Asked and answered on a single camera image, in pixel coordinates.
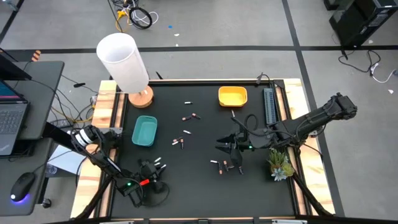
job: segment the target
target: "teal bowl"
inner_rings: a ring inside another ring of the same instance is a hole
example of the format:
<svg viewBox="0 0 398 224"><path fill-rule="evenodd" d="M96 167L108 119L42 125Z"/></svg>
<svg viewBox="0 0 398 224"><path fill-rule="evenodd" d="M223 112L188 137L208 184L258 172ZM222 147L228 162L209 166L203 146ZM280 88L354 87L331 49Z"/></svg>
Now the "teal bowl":
<svg viewBox="0 0 398 224"><path fill-rule="evenodd" d="M149 147L155 141L157 120L153 116L139 116L132 133L132 143Z"/></svg>

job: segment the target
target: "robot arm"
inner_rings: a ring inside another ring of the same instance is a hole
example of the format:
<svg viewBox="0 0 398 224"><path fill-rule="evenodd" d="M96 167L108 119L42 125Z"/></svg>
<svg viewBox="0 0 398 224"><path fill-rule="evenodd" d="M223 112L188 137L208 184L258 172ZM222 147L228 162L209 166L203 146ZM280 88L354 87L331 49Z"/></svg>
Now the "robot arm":
<svg viewBox="0 0 398 224"><path fill-rule="evenodd" d="M230 154L233 164L241 167L243 163L241 152L244 150L301 146L312 131L333 120L354 118L357 110L347 96L337 93L325 105L314 111L297 119L287 119L271 124L266 128L250 130L236 118L231 118L238 127L235 127L229 136L218 139L217 141L224 145L216 146L216 148Z"/></svg>
<svg viewBox="0 0 398 224"><path fill-rule="evenodd" d="M110 158L109 152L111 149L118 147L118 142L121 139L120 134L110 129L106 133L95 126L89 125L79 132L71 135L72 144L75 152L86 156L92 164L98 166L103 172L107 174L103 184L99 187L97 193L86 206L84 211L75 219L88 218L96 207L98 200L102 197L110 182L114 182L117 190L123 196L129 196L135 207L140 207L143 204L144 190L142 186L149 182L154 183L155 192L160 192L163 184L159 181L161 173L165 170L166 165L161 165L158 158L154 162L139 160L140 172L132 173L126 169L118 167ZM89 144L97 144L97 149L90 153L86 150Z"/></svg>

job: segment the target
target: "black table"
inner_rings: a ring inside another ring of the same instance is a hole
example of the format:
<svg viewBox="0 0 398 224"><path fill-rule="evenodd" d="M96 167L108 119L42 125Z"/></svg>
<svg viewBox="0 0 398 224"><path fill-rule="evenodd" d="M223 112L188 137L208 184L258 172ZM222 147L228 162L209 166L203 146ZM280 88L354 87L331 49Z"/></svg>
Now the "black table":
<svg viewBox="0 0 398 224"><path fill-rule="evenodd" d="M130 136L123 138L117 163L131 171L138 170L138 159L162 158L167 164L162 180L170 186L169 198L154 208L134 208L128 197L113 194L110 215L114 218L208 218L208 217L273 217L294 215L291 183L274 182L268 172L266 151L244 152L244 175L237 169L219 175L216 164L210 160L230 163L229 155L215 149L216 139L230 133L233 126L231 108L218 102L221 85L243 86L248 91L248 102L242 108L233 108L241 121L255 114L259 126L264 126L263 84L254 82L178 82L152 83L155 93L153 104L144 109L127 103L123 129ZM196 113L202 117L182 121L182 117ZM132 130L140 115L157 118L155 143L140 147L131 141ZM192 132L186 135L182 131ZM172 139L184 137L185 149L172 146ZM162 199L156 195L153 201Z"/></svg>
<svg viewBox="0 0 398 224"><path fill-rule="evenodd" d="M49 158L52 148L53 140L43 138L35 142L32 156L13 159L14 162L9 162L7 159L0 160L0 216L30 215L33 212L34 205L42 197L40 190L45 179L46 166L41 165ZM36 178L28 197L20 202L13 202L10 192L15 181L23 173L32 172L38 166L41 167L35 171Z"/></svg>
<svg viewBox="0 0 398 224"><path fill-rule="evenodd" d="M19 68L27 72L33 80L48 85L56 90L61 79L63 62L17 62ZM18 140L33 140L50 137L56 142L73 148L70 136L64 131L47 122L55 93L44 85L26 81L7 81L10 86L24 95L30 103L24 127L18 136Z"/></svg>

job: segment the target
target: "laptop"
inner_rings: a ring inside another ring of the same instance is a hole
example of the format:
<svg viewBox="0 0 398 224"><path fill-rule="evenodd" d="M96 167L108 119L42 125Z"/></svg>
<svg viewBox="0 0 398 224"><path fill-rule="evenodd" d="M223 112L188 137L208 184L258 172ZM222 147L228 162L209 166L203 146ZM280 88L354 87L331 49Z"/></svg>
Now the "laptop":
<svg viewBox="0 0 398 224"><path fill-rule="evenodd" d="M23 125L29 102L0 80L0 156L9 156Z"/></svg>

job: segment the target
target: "power strip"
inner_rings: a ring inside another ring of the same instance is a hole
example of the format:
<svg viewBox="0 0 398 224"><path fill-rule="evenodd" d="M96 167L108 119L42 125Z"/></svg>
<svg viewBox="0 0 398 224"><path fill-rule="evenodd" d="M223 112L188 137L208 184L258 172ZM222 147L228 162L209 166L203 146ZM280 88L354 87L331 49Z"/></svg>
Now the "power strip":
<svg viewBox="0 0 398 224"><path fill-rule="evenodd" d="M58 121L51 121L50 124L56 126L57 128L69 128L71 127L70 123L66 119L61 119Z"/></svg>
<svg viewBox="0 0 398 224"><path fill-rule="evenodd" d="M274 90L264 88L264 106L266 109L266 123L273 124L276 122L275 97Z"/></svg>

